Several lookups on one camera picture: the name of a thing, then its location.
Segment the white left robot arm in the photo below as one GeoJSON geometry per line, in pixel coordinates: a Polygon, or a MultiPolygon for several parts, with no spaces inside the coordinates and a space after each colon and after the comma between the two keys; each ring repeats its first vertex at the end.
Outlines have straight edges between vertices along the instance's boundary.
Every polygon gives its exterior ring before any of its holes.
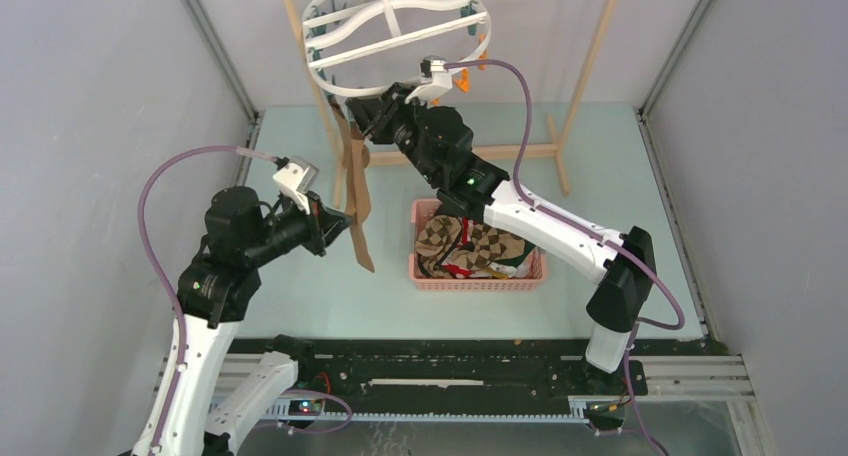
{"type": "Polygon", "coordinates": [[[174,334],[148,422],[133,455],[234,455],[249,428],[284,391],[316,379],[314,345],[279,335],[219,413],[209,414],[216,383],[262,266],[302,247],[316,256],[352,223],[309,192],[307,206],[280,195],[275,211],[246,186],[219,191],[204,216],[206,232],[175,289],[174,334]]]}

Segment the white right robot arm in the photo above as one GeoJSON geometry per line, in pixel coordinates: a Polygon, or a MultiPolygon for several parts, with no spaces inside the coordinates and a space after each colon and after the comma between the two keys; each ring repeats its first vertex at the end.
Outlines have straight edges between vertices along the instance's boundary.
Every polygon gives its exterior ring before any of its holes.
{"type": "Polygon", "coordinates": [[[596,290],[586,306],[593,322],[581,368],[585,387],[606,394],[620,368],[656,271],[649,233],[593,226],[522,186],[516,175],[472,149],[474,133],[457,109],[429,106],[394,84],[382,95],[350,98],[357,129],[376,145],[394,145],[457,216],[518,236],[581,272],[596,290]]]}

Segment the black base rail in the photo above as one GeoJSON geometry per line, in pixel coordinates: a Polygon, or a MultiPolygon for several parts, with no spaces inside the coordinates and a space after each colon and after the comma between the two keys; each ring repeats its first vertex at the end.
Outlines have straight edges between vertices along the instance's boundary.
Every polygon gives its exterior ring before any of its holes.
{"type": "Polygon", "coordinates": [[[584,339],[315,340],[298,389],[324,391],[367,416],[574,416],[586,398],[605,407],[645,396],[641,363],[605,373],[584,339]]]}

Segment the white oval clip hanger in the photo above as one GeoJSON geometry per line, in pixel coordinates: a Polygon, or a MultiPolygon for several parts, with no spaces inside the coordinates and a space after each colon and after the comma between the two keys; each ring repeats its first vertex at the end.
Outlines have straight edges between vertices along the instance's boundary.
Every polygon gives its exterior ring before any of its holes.
{"type": "Polygon", "coordinates": [[[301,28],[310,77],[342,98],[416,86],[421,60],[481,60],[492,40],[482,0],[311,0],[301,28]]]}

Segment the brown argyle sock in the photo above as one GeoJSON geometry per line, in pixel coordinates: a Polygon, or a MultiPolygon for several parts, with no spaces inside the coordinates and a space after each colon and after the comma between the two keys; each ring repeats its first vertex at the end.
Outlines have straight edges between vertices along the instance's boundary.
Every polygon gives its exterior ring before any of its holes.
{"type": "Polygon", "coordinates": [[[493,230],[481,233],[453,256],[452,263],[469,271],[482,271],[493,262],[511,260],[524,255],[526,241],[509,232],[493,230]]]}
{"type": "Polygon", "coordinates": [[[436,215],[429,219],[416,236],[414,251],[416,264],[427,278],[449,278],[443,263],[462,240],[462,219],[450,215],[436,215]]]}

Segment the pink plastic basket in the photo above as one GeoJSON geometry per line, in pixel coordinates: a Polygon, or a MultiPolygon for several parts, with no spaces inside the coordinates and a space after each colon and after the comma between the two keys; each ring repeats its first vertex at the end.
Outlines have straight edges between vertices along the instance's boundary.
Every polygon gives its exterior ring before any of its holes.
{"type": "MultiPolygon", "coordinates": [[[[493,262],[482,271],[469,271],[452,263],[453,256],[462,247],[461,241],[443,263],[449,272],[449,278],[427,278],[421,274],[416,264],[414,244],[416,236],[425,223],[436,215],[459,216],[444,208],[436,199],[418,199],[412,205],[411,222],[413,224],[413,249],[409,257],[409,275],[416,288],[424,291],[530,291],[536,289],[547,277],[547,260],[543,251],[533,243],[526,241],[523,256],[511,260],[493,262]]],[[[496,229],[486,223],[473,220],[475,228],[473,239],[481,233],[496,229]]]]}

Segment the red white striped sock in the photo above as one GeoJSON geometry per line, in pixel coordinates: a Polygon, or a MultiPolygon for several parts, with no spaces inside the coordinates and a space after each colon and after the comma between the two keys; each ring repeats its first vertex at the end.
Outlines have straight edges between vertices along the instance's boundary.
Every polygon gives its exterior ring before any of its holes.
{"type": "Polygon", "coordinates": [[[471,244],[473,241],[473,233],[475,228],[475,222],[468,218],[462,218],[462,233],[461,233],[461,243],[463,245],[471,244]]]}

